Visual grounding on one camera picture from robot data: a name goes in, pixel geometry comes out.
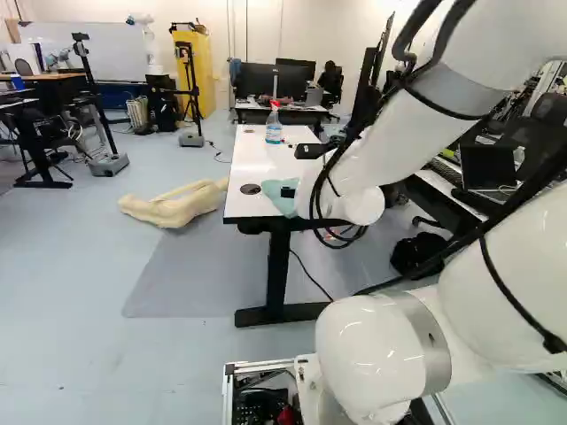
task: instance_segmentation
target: blue cloth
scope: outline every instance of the blue cloth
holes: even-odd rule
[[[262,182],[262,193],[269,197],[274,206],[285,217],[296,217],[295,203],[292,197],[282,197],[282,188],[297,189],[299,177],[287,180],[265,180]]]

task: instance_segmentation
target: whiteboard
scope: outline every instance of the whiteboard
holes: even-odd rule
[[[71,33],[86,33],[90,68],[96,80],[145,81],[147,65],[143,27],[119,22],[30,22],[19,25],[22,43],[40,43],[43,63],[74,43]],[[82,68],[81,58],[69,55],[73,67]]]

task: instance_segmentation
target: circular hole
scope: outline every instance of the circular hole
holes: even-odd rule
[[[257,184],[248,183],[241,186],[240,191],[245,195],[256,195],[261,192],[261,188]]]

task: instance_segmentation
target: black bag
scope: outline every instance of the black bag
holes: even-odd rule
[[[390,263],[401,275],[416,269],[425,260],[430,259],[439,251],[445,249],[448,242],[434,233],[421,232],[416,237],[402,239],[393,249]],[[425,270],[412,280],[416,281],[427,276],[438,274],[445,267],[443,260]]]

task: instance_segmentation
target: yellow cabinet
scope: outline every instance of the yellow cabinet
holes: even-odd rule
[[[196,31],[175,30],[171,32],[175,42],[188,42],[193,48],[193,63],[195,66],[195,77],[199,89],[198,107],[203,117],[208,117],[216,109],[216,99],[214,97],[214,78],[213,61],[211,59],[211,47],[208,35],[202,35]],[[179,90],[189,89],[187,76],[185,74],[185,64],[183,59],[177,59],[177,73]],[[179,96],[180,105],[185,110],[189,96]]]

